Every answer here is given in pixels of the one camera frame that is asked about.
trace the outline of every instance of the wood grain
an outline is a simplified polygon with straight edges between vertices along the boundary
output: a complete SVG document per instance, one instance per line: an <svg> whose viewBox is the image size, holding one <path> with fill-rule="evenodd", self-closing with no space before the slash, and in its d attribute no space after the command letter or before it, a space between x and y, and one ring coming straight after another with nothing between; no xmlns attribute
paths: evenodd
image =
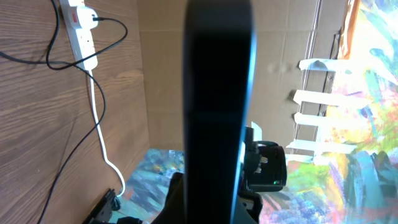
<svg viewBox="0 0 398 224"><path fill-rule="evenodd" d="M127 179L149 148L136 1L86 4L129 29L120 46L98 56L93 70L107 99L101 128L108 158ZM1 51L43 60L55 27L51 2L2 0L0 8ZM96 49L122 35L122 27L100 23L93 30ZM73 61L63 21L51 59ZM94 126L86 84L75 68L53 71L0 58L0 223L37 222L61 162ZM96 99L101 113L98 90ZM118 191L121 184L93 132L64 170L43 223L81 223L108 187Z"/></svg>

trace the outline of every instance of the white extension cord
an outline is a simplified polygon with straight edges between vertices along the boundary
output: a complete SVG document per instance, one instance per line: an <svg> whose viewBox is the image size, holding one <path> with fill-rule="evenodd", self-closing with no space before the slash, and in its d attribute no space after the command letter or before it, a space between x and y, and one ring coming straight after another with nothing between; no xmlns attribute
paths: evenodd
<svg viewBox="0 0 398 224"><path fill-rule="evenodd" d="M75 0L60 0L60 5L62 9L63 16L65 18L65 25L67 27L67 32L69 36L70 45L72 47L73 56L75 61L81 60L91 54L95 53L93 37L91 35L91 29L95 28L98 25L98 21L94 21L94 17L98 17L97 13L94 9L90 7L86 7L84 1L75 1ZM78 65L86 70L92 77L92 70L97 66L98 60L97 57L94 56L85 60ZM98 115L95 105L95 89L94 89L94 81L90 79L90 88L91 88L91 108L93 110L93 117L95 123L98 123ZM124 190L126 188L126 184L124 183L123 175L120 173L119 169L108 160L106 155L106 148L104 137L101 132L101 126L98 124L96 126L99 141L101 143L102 155L104 157L105 163L112 167L119 176L120 182L122 183L122 191L118 195L118 197L122 196Z"/></svg>
<svg viewBox="0 0 398 224"><path fill-rule="evenodd" d="M91 77L94 77L93 72L91 70L89 70L88 73L91 75ZM92 78L90 79L90 89L91 89L91 107L93 110L94 122L98 123L97 109L96 109L96 105L95 105L94 81ZM126 184L124 183L123 175L122 175L122 173L120 173L119 169L111 161L108 160L108 157L106 156L105 142L104 142L104 137L102 136L100 124L97 125L97 132L98 132L99 141L101 143L102 155L104 156L105 163L107 163L107 165L109 165L116 171L116 173L119 176L120 182L122 183L122 191L118 195L118 197L120 197L120 196L122 196L122 194L124 193L124 190L126 189Z"/></svg>

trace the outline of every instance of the black mechanical device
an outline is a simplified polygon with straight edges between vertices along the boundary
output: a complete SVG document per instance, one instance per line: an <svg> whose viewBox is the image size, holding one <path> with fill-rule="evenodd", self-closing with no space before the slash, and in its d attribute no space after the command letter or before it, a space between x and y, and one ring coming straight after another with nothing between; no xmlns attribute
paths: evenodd
<svg viewBox="0 0 398 224"><path fill-rule="evenodd" d="M153 224L258 223L258 192L279 191L286 184L282 147L253 141L253 130L244 125L255 58L249 0L188 2L183 53L185 174L173 176L165 207ZM92 215L89 223L107 221L97 217ZM118 224L140 222L127 217Z"/></svg>

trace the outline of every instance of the white cable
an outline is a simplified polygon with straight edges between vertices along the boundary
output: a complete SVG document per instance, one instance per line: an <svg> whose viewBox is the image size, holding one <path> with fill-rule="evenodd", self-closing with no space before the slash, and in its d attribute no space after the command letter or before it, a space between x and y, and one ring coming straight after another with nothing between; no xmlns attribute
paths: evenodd
<svg viewBox="0 0 398 224"><path fill-rule="evenodd" d="M88 73L91 75L91 77L94 77L93 72L91 70L89 70ZM93 109L94 122L98 123L97 109L95 106L94 81L92 78L90 79L90 88L91 88L91 107ZM102 136L100 124L97 125L97 132L98 132L99 141L101 142L102 155L104 157L105 163L107 163L107 165L109 165L116 171L116 173L119 176L120 182L122 183L122 192L118 195L118 197L120 197L122 196L122 194L124 193L124 189L126 188L123 175L122 173L120 173L119 169L111 161L108 160L108 157L106 156L105 142L104 142L104 137Z"/></svg>

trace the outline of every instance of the white plug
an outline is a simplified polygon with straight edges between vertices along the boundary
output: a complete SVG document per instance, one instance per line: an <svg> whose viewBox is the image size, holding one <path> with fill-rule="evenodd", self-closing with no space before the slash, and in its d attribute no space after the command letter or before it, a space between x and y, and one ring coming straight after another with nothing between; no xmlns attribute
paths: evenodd
<svg viewBox="0 0 398 224"><path fill-rule="evenodd" d="M98 17L94 9L85 6L83 1L60 0L65 25L69 36L75 61L81 60L95 53L93 36L90 29L98 25L94 17ZM84 70L92 70L98 64L94 56L79 63L78 66Z"/></svg>

